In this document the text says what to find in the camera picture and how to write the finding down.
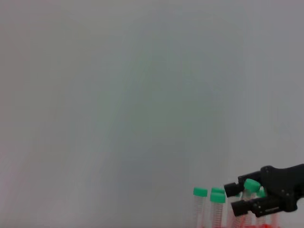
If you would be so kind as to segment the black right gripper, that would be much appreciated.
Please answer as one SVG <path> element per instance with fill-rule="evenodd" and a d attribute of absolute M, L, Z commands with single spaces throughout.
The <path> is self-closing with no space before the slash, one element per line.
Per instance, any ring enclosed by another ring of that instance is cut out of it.
<path fill-rule="evenodd" d="M 240 200 L 232 202 L 231 206 L 236 217 L 252 212 L 257 218 L 275 214 L 281 209 L 285 212 L 297 210 L 297 202 L 304 197 L 304 165 L 289 168 L 275 168 L 264 166 L 260 171 L 238 177 L 238 182 L 224 185 L 228 198 L 238 195 L 244 190 L 244 183 L 252 179 L 266 189 L 267 197 Z"/>

